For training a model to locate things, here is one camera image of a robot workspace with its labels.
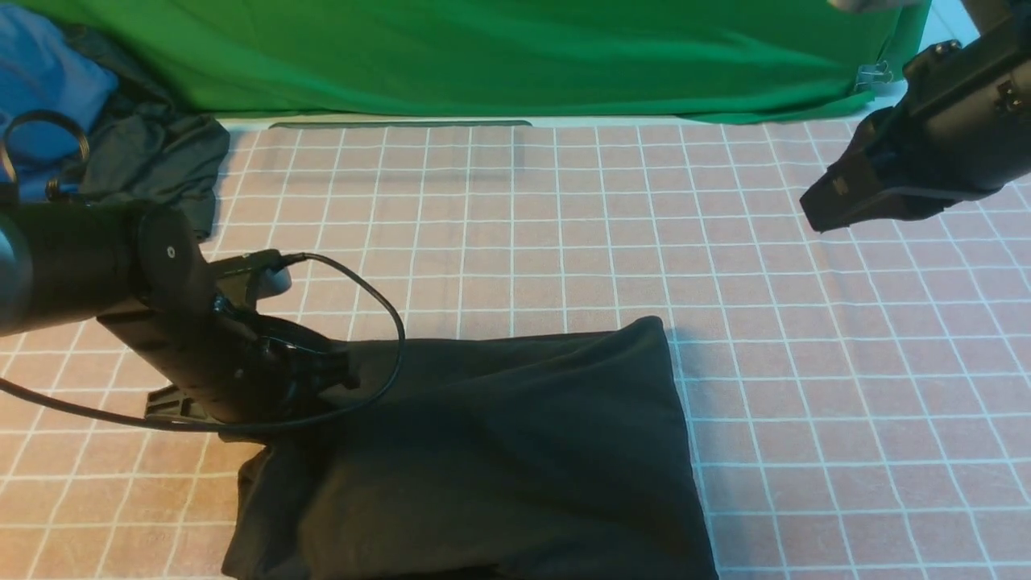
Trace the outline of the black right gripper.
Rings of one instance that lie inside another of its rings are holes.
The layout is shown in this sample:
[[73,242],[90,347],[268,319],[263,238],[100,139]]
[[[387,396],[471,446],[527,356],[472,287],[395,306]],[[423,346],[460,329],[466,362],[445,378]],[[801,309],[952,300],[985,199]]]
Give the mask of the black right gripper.
[[800,199],[819,234],[920,221],[998,193],[1030,169],[1030,11],[971,8],[979,36],[906,63],[905,95],[873,111]]

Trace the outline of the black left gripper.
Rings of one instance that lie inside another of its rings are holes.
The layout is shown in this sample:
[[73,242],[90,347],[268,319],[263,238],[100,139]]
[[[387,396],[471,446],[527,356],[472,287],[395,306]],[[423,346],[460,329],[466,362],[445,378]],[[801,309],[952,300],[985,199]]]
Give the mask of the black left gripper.
[[146,427],[261,438],[312,425],[323,393],[358,386],[342,342],[222,301],[181,212],[132,209],[124,238],[132,293],[98,322],[167,380]]

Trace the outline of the gray left robot arm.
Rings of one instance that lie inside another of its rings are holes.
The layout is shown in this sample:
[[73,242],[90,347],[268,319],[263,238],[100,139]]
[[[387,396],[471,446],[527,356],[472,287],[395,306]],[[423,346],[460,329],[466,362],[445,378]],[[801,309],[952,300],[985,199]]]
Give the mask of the gray left robot arm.
[[2,390],[68,414],[162,432],[265,438],[330,417],[354,388],[345,344],[259,313],[302,255],[209,261],[182,213],[148,203],[21,205],[2,213],[2,334],[94,319],[167,380],[141,418]]

